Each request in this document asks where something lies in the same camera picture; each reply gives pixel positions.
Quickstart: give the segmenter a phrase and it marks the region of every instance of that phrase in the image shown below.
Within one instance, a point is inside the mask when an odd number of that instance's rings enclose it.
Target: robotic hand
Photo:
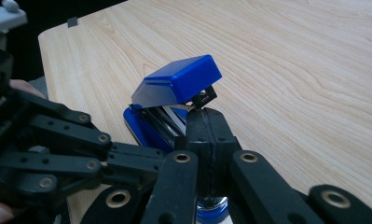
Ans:
[[[112,142],[86,113],[11,89],[3,58],[0,203],[55,210],[104,183],[113,187],[82,223],[195,223],[197,207],[223,197],[234,223],[372,223],[372,209],[349,192],[323,185],[301,195],[261,154],[241,149],[223,114],[203,108],[221,77],[211,56],[170,63],[142,82],[124,113],[141,146]]]

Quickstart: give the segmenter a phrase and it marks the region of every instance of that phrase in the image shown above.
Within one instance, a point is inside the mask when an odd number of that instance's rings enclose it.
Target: wooden surface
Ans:
[[[133,144],[122,112],[143,77],[211,54],[223,78],[208,106],[244,148],[295,189],[331,184],[372,207],[372,0],[130,0],[39,42],[49,98]],[[70,198],[73,223],[94,197]]]

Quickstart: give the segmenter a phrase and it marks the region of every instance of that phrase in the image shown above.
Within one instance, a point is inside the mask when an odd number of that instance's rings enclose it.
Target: gray metal part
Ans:
[[[26,22],[28,20],[23,10],[18,9],[17,12],[8,12],[4,7],[0,7],[0,33],[23,25]]]

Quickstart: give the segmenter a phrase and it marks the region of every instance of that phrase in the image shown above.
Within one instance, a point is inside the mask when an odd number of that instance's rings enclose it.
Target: blue plastic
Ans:
[[[217,224],[228,216],[228,202],[221,204],[213,210],[197,209],[197,221],[201,224]]]
[[[132,103],[138,108],[184,104],[220,78],[210,55],[172,62],[145,77]]]

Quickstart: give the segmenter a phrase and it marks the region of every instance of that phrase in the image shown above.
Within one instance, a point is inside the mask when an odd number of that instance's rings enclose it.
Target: stapler top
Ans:
[[[136,108],[148,108],[192,102],[199,109],[216,97],[212,84],[220,78],[211,55],[175,61],[145,77],[132,95],[132,103]]]

